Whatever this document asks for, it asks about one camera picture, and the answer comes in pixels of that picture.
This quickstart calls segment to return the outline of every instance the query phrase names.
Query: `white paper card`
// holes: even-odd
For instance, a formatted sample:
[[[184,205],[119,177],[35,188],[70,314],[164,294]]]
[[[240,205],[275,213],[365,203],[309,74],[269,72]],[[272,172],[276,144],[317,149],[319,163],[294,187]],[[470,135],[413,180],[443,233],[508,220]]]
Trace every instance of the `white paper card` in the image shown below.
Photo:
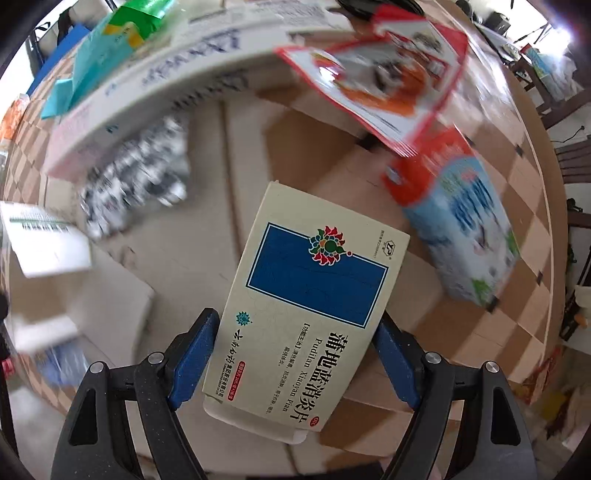
[[[27,278],[88,270],[88,238],[35,205],[0,202],[5,233]]]

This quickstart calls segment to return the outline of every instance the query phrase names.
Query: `red package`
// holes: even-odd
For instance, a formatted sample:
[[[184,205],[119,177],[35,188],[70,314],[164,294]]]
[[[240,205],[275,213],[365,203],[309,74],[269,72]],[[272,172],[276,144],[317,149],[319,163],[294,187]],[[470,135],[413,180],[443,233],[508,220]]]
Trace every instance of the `red package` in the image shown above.
[[[468,40],[391,5],[380,7],[372,26],[375,35],[328,50],[289,46],[277,53],[384,144],[412,155],[457,83]]]

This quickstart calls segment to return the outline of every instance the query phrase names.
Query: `blue gripper pad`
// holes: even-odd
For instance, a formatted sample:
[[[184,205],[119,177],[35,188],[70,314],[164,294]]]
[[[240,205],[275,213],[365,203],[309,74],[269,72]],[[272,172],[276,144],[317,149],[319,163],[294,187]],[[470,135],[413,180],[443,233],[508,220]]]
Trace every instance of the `blue gripper pad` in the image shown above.
[[[413,370],[382,322],[372,342],[398,398],[412,409],[417,408],[421,399],[415,388]]]
[[[173,410],[178,409],[184,401],[190,400],[195,393],[197,383],[213,352],[219,322],[217,312],[212,310],[174,370],[174,383],[168,396]]]

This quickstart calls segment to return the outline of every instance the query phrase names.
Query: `yellow object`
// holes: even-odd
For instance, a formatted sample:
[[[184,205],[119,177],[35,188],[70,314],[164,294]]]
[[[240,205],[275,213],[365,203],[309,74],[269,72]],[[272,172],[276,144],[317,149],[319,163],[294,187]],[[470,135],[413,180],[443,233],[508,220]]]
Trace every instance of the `yellow object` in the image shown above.
[[[551,393],[542,405],[540,416],[546,421],[553,421],[558,415],[560,407],[567,400],[568,397],[561,392]]]
[[[138,27],[133,22],[127,22],[122,27],[120,25],[106,24],[103,30],[104,35],[119,35],[125,34],[127,36],[127,43],[134,50],[144,43],[138,31]]]
[[[589,322],[587,322],[585,315],[583,315],[582,313],[578,313],[577,315],[575,315],[574,321],[577,322],[582,328],[587,328],[589,325]]]

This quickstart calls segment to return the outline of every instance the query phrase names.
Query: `plastic bag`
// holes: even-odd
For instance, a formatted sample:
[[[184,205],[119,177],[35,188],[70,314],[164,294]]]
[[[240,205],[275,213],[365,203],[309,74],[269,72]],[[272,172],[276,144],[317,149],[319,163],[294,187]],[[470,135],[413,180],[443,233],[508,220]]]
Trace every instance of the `plastic bag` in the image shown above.
[[[90,171],[80,194],[88,235],[121,231],[147,209],[184,200],[189,172],[187,118],[166,116],[125,142],[113,162]]]
[[[393,6],[380,7],[372,26],[374,36],[328,50],[277,53],[385,145],[411,155],[459,78],[468,40]]]
[[[45,350],[35,357],[35,364],[43,378],[58,387],[78,387],[88,361],[76,340]]]

